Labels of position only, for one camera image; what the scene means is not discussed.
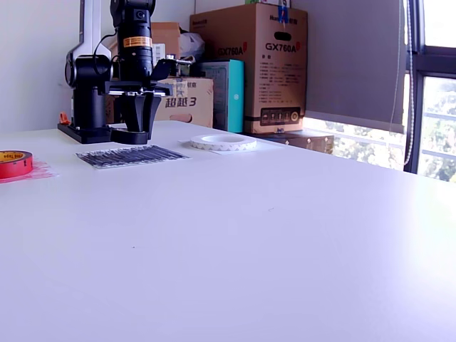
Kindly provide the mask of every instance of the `black cable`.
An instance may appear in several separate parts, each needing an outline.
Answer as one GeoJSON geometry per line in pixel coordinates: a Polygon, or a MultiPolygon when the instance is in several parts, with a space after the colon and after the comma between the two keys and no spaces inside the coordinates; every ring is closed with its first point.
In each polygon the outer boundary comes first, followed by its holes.
{"type": "Polygon", "coordinates": [[[114,37],[115,35],[117,35],[117,29],[115,29],[115,32],[113,34],[107,34],[106,36],[102,37],[102,39],[100,40],[100,42],[98,43],[97,47],[95,48],[95,51],[93,52],[93,69],[95,70],[96,74],[97,75],[101,75],[100,71],[98,71],[98,66],[97,66],[97,50],[98,50],[98,47],[101,45],[101,43],[109,38],[109,37],[114,37]]]}

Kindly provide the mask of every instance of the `cardboard box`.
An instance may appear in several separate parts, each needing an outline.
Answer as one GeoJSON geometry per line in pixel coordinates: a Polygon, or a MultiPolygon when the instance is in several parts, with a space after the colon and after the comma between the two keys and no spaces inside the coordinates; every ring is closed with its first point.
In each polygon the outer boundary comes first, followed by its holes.
{"type": "Polygon", "coordinates": [[[208,58],[245,62],[244,130],[301,130],[306,104],[307,12],[250,4],[191,16],[191,31],[206,41],[208,58]]]}
{"type": "Polygon", "coordinates": [[[208,61],[193,65],[196,76],[214,81],[214,128],[242,133],[244,128],[244,62],[208,61]]]}
{"type": "Polygon", "coordinates": [[[275,6],[285,6],[290,8],[291,7],[291,0],[245,0],[245,4],[255,4],[259,2],[261,4],[269,4],[275,6]]]}
{"type": "MultiPolygon", "coordinates": [[[[168,78],[161,83],[173,85],[173,96],[162,99],[155,120],[176,120],[212,128],[214,83],[208,78],[168,78]]],[[[106,120],[119,123],[115,115],[115,96],[106,98],[106,120]]]]}
{"type": "Polygon", "coordinates": [[[290,145],[306,150],[332,155],[334,152],[334,135],[319,134],[302,130],[298,132],[251,134],[251,137],[273,141],[279,144],[290,145]]]}
{"type": "Polygon", "coordinates": [[[166,54],[180,59],[179,23],[152,23],[152,42],[166,45],[166,54]]]}

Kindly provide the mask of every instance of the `box label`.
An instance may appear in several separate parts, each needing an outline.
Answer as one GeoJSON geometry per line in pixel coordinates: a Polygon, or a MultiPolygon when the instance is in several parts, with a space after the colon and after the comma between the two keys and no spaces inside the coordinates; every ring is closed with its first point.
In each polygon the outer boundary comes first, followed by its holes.
{"type": "Polygon", "coordinates": [[[300,107],[293,108],[262,108],[261,126],[297,125],[301,116],[300,107]]]}
{"type": "Polygon", "coordinates": [[[123,40],[124,48],[134,48],[136,46],[152,47],[152,38],[150,37],[130,37],[123,40]]]}

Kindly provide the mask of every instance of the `white wall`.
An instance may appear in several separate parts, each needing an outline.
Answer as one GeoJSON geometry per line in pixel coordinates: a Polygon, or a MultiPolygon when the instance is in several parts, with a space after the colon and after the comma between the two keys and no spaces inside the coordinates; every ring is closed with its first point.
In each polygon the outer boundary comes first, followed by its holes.
{"type": "Polygon", "coordinates": [[[245,4],[245,0],[196,0],[196,12],[215,11],[245,4]]]}
{"type": "MultiPolygon", "coordinates": [[[[101,1],[102,32],[111,33],[110,0],[101,1]]],[[[195,0],[157,0],[152,19],[188,29],[194,9],[195,0]]],[[[55,128],[71,110],[64,66],[78,43],[79,0],[2,1],[0,31],[0,133],[55,128]]]]}

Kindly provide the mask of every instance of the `table surface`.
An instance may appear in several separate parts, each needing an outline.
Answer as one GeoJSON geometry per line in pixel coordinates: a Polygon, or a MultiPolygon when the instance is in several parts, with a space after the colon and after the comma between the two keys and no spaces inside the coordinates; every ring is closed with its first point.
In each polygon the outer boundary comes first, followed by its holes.
{"type": "Polygon", "coordinates": [[[57,130],[0,136],[59,177],[0,185],[0,341],[456,341],[456,186],[295,147],[95,170],[57,130]]]}

